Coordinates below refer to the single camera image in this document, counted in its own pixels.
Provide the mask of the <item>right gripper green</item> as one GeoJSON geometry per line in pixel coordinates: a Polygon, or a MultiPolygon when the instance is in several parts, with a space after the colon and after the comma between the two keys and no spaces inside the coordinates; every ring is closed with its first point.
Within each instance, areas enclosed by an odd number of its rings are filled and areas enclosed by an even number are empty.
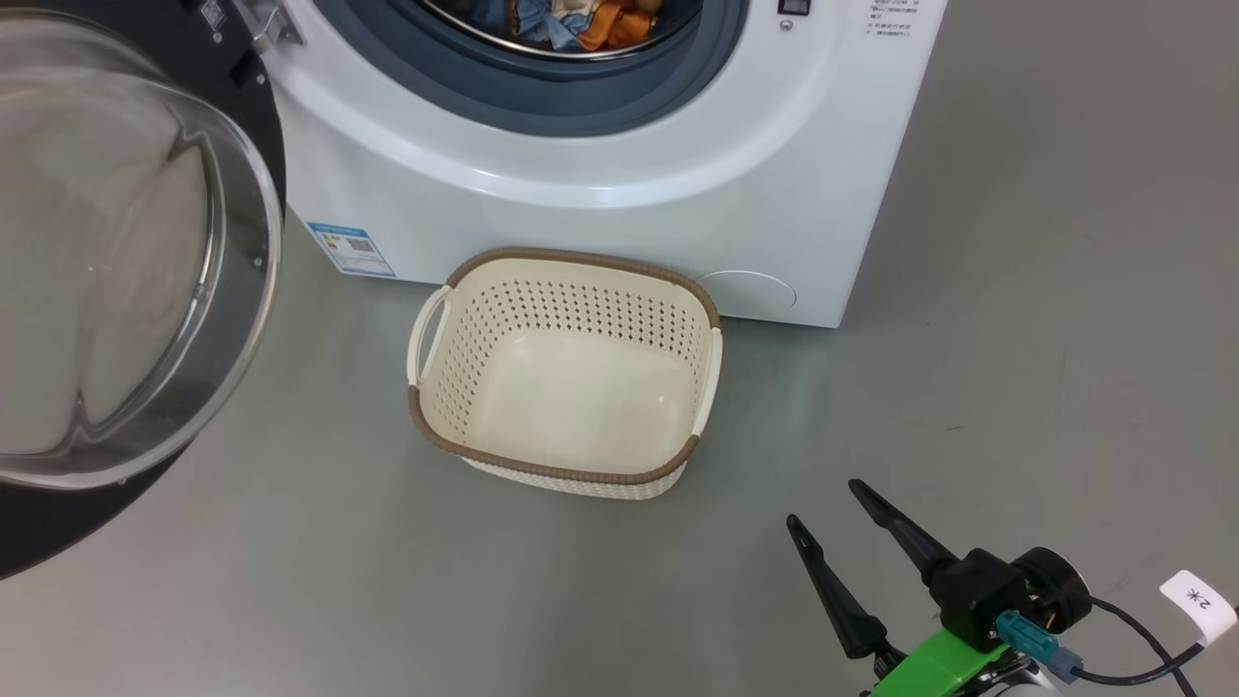
{"type": "MultiPolygon", "coordinates": [[[[881,529],[914,565],[922,582],[932,583],[934,574],[952,568],[959,557],[930,534],[926,534],[904,513],[895,508],[861,479],[850,479],[849,490],[864,513],[881,529]]],[[[1014,649],[1004,643],[991,652],[978,652],[963,640],[942,629],[912,652],[898,652],[887,640],[882,621],[866,610],[847,587],[826,565],[824,551],[800,517],[790,513],[786,519],[790,539],[800,555],[833,631],[843,652],[850,660],[873,657],[877,683],[870,696],[983,696],[1014,669],[1014,649]]]]}

